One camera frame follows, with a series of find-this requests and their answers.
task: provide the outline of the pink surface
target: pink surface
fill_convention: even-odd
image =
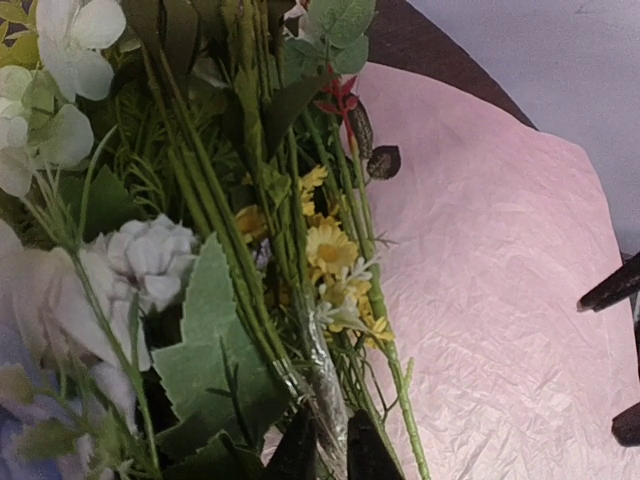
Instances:
[[[368,65],[383,280],[434,480],[640,478],[611,418],[640,400],[628,303],[576,313],[620,265],[607,202],[579,147],[431,79]],[[382,372],[392,399],[391,380]],[[417,478],[399,411],[389,431]]]

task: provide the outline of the pink tissue paper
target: pink tissue paper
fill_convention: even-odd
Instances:
[[[419,75],[369,64],[356,89],[403,160],[369,195],[433,480],[640,478],[611,435],[640,401],[629,303],[576,312],[621,264],[585,152]],[[399,409],[388,431],[417,479]]]

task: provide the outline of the wooden table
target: wooden table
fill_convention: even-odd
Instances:
[[[406,1],[377,0],[376,10],[369,29],[369,59],[372,62],[447,83],[502,108],[535,128],[467,52]]]

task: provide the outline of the black robotic claw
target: black robotic claw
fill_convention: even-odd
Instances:
[[[640,253],[591,289],[578,302],[578,310],[599,312],[640,290]]]
[[[294,417],[261,480],[312,480],[316,476],[316,426],[309,409]],[[349,480],[403,480],[371,418],[359,410],[349,420]]]

